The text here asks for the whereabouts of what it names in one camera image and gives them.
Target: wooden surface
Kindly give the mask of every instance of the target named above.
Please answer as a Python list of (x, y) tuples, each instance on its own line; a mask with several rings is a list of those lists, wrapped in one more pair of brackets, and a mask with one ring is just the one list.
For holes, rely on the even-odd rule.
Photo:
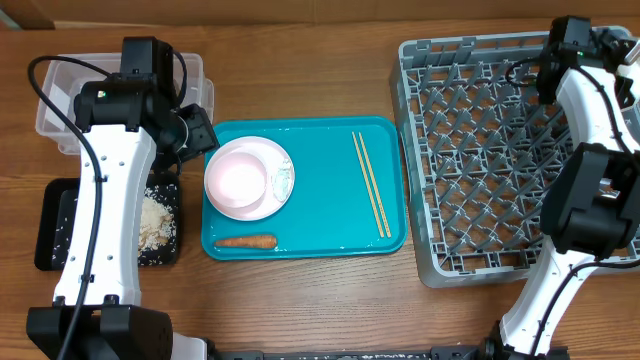
[(0, 0), (25, 29), (640, 16), (634, 0)]
[[(640, 19), (597, 19), (640, 33)], [(149, 35), (202, 55), (216, 86), (215, 122), (378, 114), (392, 118), (388, 76), (404, 40), (544, 30), (550, 19), (93, 29), (0, 34), (0, 358), (43, 359), (25, 335), (31, 306), (48, 306), (58, 272), (33, 265), (42, 195), (78, 159), (34, 131), (29, 61), (42, 54), (114, 52)], [(40, 79), (46, 66), (39, 68)], [(182, 176), (184, 243), (175, 266), (140, 271), (143, 305), (174, 329), (222, 350), (426, 349), (476, 344), (515, 302), (523, 282), (430, 289), (418, 279), (411, 236), (379, 257), (220, 263), (200, 245), (203, 161)], [(638, 358), (640, 275), (589, 279), (554, 337), (572, 358)]]

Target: chopsticks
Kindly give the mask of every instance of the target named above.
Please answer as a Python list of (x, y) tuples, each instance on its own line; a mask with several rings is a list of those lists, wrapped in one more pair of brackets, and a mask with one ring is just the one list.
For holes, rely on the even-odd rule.
[[(352, 131), (351, 136), (353, 137), (353, 145), (356, 148), (356, 153), (358, 154), (358, 160), (360, 161), (360, 169), (362, 170), (362, 177), (364, 178), (364, 183), (367, 185), (367, 192), (369, 193), (369, 201), (371, 202), (371, 209), (373, 210), (373, 215), (376, 218), (376, 224), (378, 225), (378, 232), (380, 233), (380, 237), (384, 237), (384, 232), (382, 231), (382, 226), (380, 225), (380, 217), (378, 216), (378, 209), (376, 208), (376, 201), (373, 200), (373, 194), (371, 192), (371, 185), (369, 185), (369, 177), (367, 176), (367, 170), (365, 169), (364, 162), (362, 161), (362, 154), (360, 153), (360, 147), (358, 146), (358, 140), (356, 140), (356, 134)], [(382, 200), (380, 199), (380, 193), (378, 191), (378, 184), (376, 182), (376, 177), (373, 174), (373, 168), (371, 167), (371, 162), (369, 161), (369, 154), (367, 153), (367, 147), (364, 144), (364, 139), (362, 138), (362, 133), (358, 133), (360, 137), (360, 142), (362, 143), (362, 152), (364, 153), (364, 158), (367, 162), (367, 168), (369, 169), (369, 174), (371, 175), (371, 183), (373, 184), (373, 190), (376, 194), (376, 200), (378, 203), (378, 207), (380, 207), (380, 215), (382, 217), (382, 222), (384, 223), (384, 228), (387, 232), (387, 237), (391, 237), (391, 230), (389, 229), (389, 223), (387, 222), (387, 215), (384, 212), (384, 206), (382, 205)]]
[(364, 159), (367, 162), (367, 168), (371, 175), (371, 183), (373, 184), (373, 192), (376, 194), (376, 200), (378, 201), (378, 207), (380, 208), (380, 215), (382, 216), (382, 222), (384, 223), (384, 229), (387, 231), (387, 237), (391, 237), (391, 230), (389, 230), (389, 223), (387, 222), (387, 214), (384, 212), (384, 206), (382, 206), (382, 200), (380, 199), (380, 193), (378, 192), (378, 184), (376, 183), (376, 176), (373, 174), (373, 168), (369, 162), (369, 154), (367, 154), (367, 147), (364, 145), (364, 139), (362, 133), (358, 133), (360, 136), (360, 143), (362, 143), (362, 152), (364, 153)]

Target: teal tray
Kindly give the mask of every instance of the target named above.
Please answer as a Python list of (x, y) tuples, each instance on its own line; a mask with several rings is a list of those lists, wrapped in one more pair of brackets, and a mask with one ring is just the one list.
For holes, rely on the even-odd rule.
[[(391, 238), (381, 238), (371, 210), (351, 132), (367, 145)], [(386, 254), (407, 238), (398, 134), (379, 116), (231, 121), (215, 127), (221, 144), (262, 136), (280, 144), (296, 172), (293, 192), (274, 215), (237, 221), (219, 213), (203, 190), (202, 247), (218, 260), (291, 259)], [(205, 156), (205, 167), (213, 153)], [(217, 247), (217, 240), (273, 235), (275, 249)]]

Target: plastic dish rack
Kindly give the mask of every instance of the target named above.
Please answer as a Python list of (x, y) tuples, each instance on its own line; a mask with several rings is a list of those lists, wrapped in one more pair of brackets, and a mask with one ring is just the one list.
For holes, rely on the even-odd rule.
[[(427, 286), (514, 281), (536, 262), (542, 199), (573, 145), (562, 109), (539, 105), (535, 87), (516, 89), (504, 74), (513, 62), (538, 55), (547, 36), (400, 46), (390, 85), (407, 161), (416, 262)], [(526, 81), (537, 70), (525, 64), (512, 75)], [(640, 139), (638, 109), (624, 115)], [(638, 258), (638, 235), (609, 261)]]

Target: black cable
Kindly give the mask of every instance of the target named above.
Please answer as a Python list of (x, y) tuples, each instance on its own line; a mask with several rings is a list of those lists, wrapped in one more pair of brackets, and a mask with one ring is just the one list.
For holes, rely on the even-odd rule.
[(184, 62), (182, 54), (173, 50), (173, 55), (178, 58), (180, 65), (182, 65), (182, 86), (180, 87), (180, 94), (178, 94), (178, 108), (184, 101), (184, 97), (187, 95), (187, 64)]
[(69, 348), (71, 346), (71, 341), (73, 339), (73, 333), (78, 324), (80, 318), (80, 308), (84, 304), (84, 300), (87, 296), (87, 289), (89, 287), (90, 279), (91, 279), (91, 266), (93, 264), (93, 255), (95, 253), (96, 241), (98, 239), (98, 227), (100, 225), (100, 210), (102, 209), (102, 172), (100, 171), (100, 164), (98, 163), (98, 158), (96, 153), (93, 151), (91, 144), (84, 137), (80, 129), (67, 118), (65, 114), (58, 109), (58, 107), (47, 97), (47, 95), (42, 91), (40, 85), (36, 81), (35, 76), (35, 68), (36, 65), (43, 61), (49, 60), (58, 60), (70, 62), (73, 64), (78, 64), (89, 68), (91, 70), (97, 71), (102, 75), (109, 76), (110, 74), (103, 69), (100, 69), (97, 66), (91, 65), (84, 61), (66, 57), (66, 56), (41, 56), (35, 58), (29, 63), (29, 67), (27, 68), (27, 75), (29, 76), (29, 83), (33, 90), (38, 94), (38, 97), (44, 102), (59, 118), (62, 122), (71, 130), (71, 132), (78, 138), (78, 141), (84, 146), (87, 155), (89, 155), (89, 159), (91, 160), (91, 164), (93, 165), (93, 172), (95, 175), (95, 184), (96, 184), (96, 197), (95, 204), (93, 209), (93, 221), (91, 224), (91, 233), (89, 236), (89, 246), (87, 249), (87, 258), (84, 263), (84, 271), (82, 273), (80, 290), (78, 291), (78, 299), (76, 300), (76, 306), (73, 310), (73, 315), (71, 316), (71, 321), (69, 322), (69, 327), (67, 328), (67, 333), (65, 334), (64, 340), (62, 342), (62, 347), (60, 348), (60, 352), (58, 353), (58, 360), (64, 360)]
[[(607, 108), (607, 113), (609, 116), (609, 122), (611, 123), (611, 130), (613, 131), (613, 136), (616, 142), (618, 143), (618, 146), (622, 149), (625, 155), (629, 157), (631, 167), (635, 171), (636, 176), (640, 175), (640, 166), (638, 165), (637, 161), (633, 157), (633, 154), (631, 153), (627, 145), (624, 143), (624, 141), (622, 141), (622, 135), (618, 128), (618, 124), (615, 118), (615, 113), (613, 111), (613, 104), (611, 104), (611, 100), (607, 96), (604, 86), (602, 86), (591, 74), (589, 74), (586, 70), (582, 69), (581, 67), (572, 66), (571, 68), (576, 70), (580, 74), (582, 74), (584, 77), (586, 77), (589, 80), (589, 82), (591, 82), (593, 86), (596, 87), (598, 93), (600, 93), (600, 96), (604, 100), (605, 106)], [(567, 287), (572, 277), (577, 276), (580, 270), (588, 267), (594, 267), (594, 266), (612, 268), (612, 269), (631, 269), (631, 268), (640, 266), (640, 260), (635, 260), (628, 263), (603, 263), (600, 261), (595, 261), (595, 262), (578, 265), (575, 268), (571, 269), (569, 274), (567, 274), (567, 276), (562, 281), (562, 284), (560, 284), (560, 287), (553, 294), (553, 297), (551, 298), (551, 302), (549, 302), (549, 305), (547, 306), (547, 310), (545, 311), (544, 316), (542, 317), (542, 320), (540, 320), (539, 322), (540, 326), (538, 327), (538, 332), (536, 333), (536, 337), (533, 341), (533, 346), (531, 347), (531, 352), (529, 353), (529, 357), (531, 359), (536, 358), (536, 351), (538, 350), (538, 345), (540, 344), (542, 333), (544, 332), (547, 321), (549, 320), (549, 316), (551, 316), (551, 311), (553, 311), (553, 307), (558, 301), (558, 298), (560, 298), (560, 295), (562, 294), (562, 291), (564, 290), (564, 288)]]
[(509, 66), (509, 68), (507, 68), (507, 73), (504, 75), (505, 80), (507, 80), (507, 83), (509, 83), (509, 85), (513, 86), (513, 87), (531, 87), (531, 86), (535, 86), (536, 83), (517, 83), (513, 81), (513, 78), (511, 77), (511, 72), (513, 71), (513, 69), (515, 69), (518, 66), (521, 66), (523, 64), (530, 64), (530, 63), (538, 63), (540, 62), (540, 57), (533, 57), (533, 58), (526, 58), (526, 59), (522, 59), (520, 61), (516, 61), (513, 64), (511, 64), (511, 66)]

